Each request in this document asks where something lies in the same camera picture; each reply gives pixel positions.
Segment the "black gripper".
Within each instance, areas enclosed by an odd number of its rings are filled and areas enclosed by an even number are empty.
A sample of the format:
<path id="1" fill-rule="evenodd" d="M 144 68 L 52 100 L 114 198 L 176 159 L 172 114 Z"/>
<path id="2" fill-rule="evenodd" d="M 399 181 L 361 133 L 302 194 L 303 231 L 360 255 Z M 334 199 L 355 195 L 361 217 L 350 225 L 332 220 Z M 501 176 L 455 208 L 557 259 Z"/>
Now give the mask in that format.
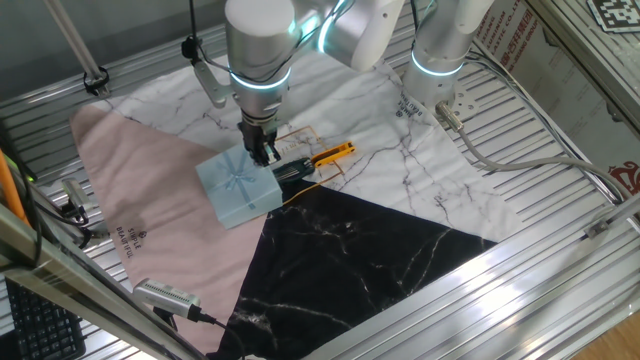
<path id="1" fill-rule="evenodd" d="M 274 144 L 277 137 L 275 129 L 264 130 L 262 127 L 251 125 L 244 120 L 240 121 L 237 127 L 242 134 L 245 149 L 248 150 L 257 166 L 265 166 L 265 154 L 268 165 L 281 160 L 281 156 Z"/>

